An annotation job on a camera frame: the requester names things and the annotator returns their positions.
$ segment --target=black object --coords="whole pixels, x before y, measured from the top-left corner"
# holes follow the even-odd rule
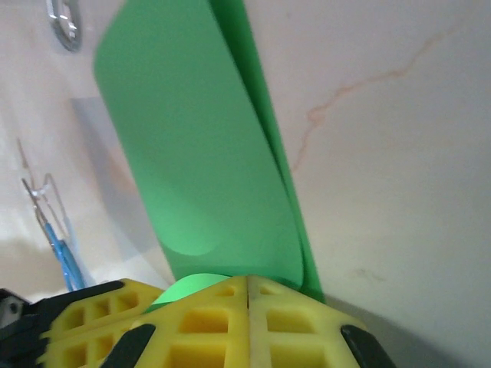
[[[152,324],[143,324],[127,331],[113,347],[101,368],[134,368],[155,331]]]
[[[36,364],[36,359],[46,351],[49,341],[47,338],[41,339],[40,335],[50,329],[51,323],[61,312],[75,301],[123,286],[122,281],[112,281],[42,299],[34,304],[24,301],[21,318],[0,330],[0,368],[42,367],[42,364]],[[8,296],[18,297],[6,289],[0,289],[0,301]]]
[[[371,333],[351,325],[341,327],[341,334],[360,368],[396,368],[384,348]]]

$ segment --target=black rubber piece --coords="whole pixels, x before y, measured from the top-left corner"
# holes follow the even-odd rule
[[[41,334],[50,329],[53,321],[75,301],[121,289],[122,281],[88,287],[42,299],[35,304],[25,301],[20,320],[0,330],[0,362],[9,364],[11,368],[41,367],[36,364],[48,345],[48,339],[41,339]],[[10,291],[0,290],[0,299],[9,296]]]
[[[134,368],[155,331],[152,324],[127,331],[113,347],[101,368]]]
[[[356,326],[346,325],[341,328],[341,334],[360,368],[396,368],[371,333]]]

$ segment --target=crack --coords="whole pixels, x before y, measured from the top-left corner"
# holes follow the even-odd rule
[[[312,133],[319,128],[324,122],[326,118],[326,112],[333,106],[335,105],[340,99],[343,97],[346,97],[347,95],[363,88],[366,87],[369,84],[375,84],[379,82],[383,82],[386,80],[393,80],[393,79],[399,79],[402,77],[406,77],[409,72],[414,68],[416,63],[430,50],[432,50],[437,44],[439,44],[444,38],[447,38],[454,33],[458,32],[466,23],[467,19],[469,16],[473,13],[474,8],[477,6],[479,2],[473,2],[469,8],[465,11],[464,15],[460,17],[453,25],[451,25],[447,30],[438,32],[434,34],[432,37],[428,38],[421,48],[417,51],[416,54],[407,62],[406,65],[403,67],[400,67],[398,69],[393,69],[390,71],[386,71],[381,74],[374,75],[372,77],[369,77],[367,79],[360,80],[358,82],[355,82],[354,84],[350,86],[343,86],[339,87],[335,92],[334,95],[325,103],[322,105],[318,105],[316,107],[313,107],[307,112],[307,120],[308,120],[308,126],[307,129],[305,130],[303,136],[302,136],[302,145],[300,149],[298,150],[298,155],[297,159],[294,161],[291,171],[292,173],[295,173],[302,162],[305,159],[305,156],[308,151],[308,141],[310,140],[310,137]]]

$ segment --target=green paper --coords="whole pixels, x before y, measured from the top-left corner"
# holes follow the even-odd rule
[[[278,131],[278,124],[276,123],[275,113],[272,109],[272,103],[269,98],[268,88],[262,73],[261,63],[255,48],[244,4],[242,0],[209,0],[209,2],[239,69],[249,98],[254,105],[288,194],[302,247],[304,276],[300,291],[309,297],[324,302],[324,293],[321,289],[321,283],[318,278],[302,212],[295,193],[288,160],[286,159],[282,138]]]
[[[260,274],[301,287],[285,174],[209,3],[130,0],[95,76],[176,279]]]
[[[154,311],[168,303],[178,301],[184,297],[206,289],[214,284],[218,284],[229,278],[221,274],[191,274],[181,278],[175,284],[165,290],[153,303],[145,310],[145,313]]]

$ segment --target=white countertop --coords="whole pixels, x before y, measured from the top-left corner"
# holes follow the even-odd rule
[[[173,281],[91,74],[120,3],[82,3],[73,55],[42,2],[0,0],[0,276],[24,296],[63,280],[17,136],[55,175],[97,282]],[[398,366],[488,366],[491,2],[245,3],[330,302]]]

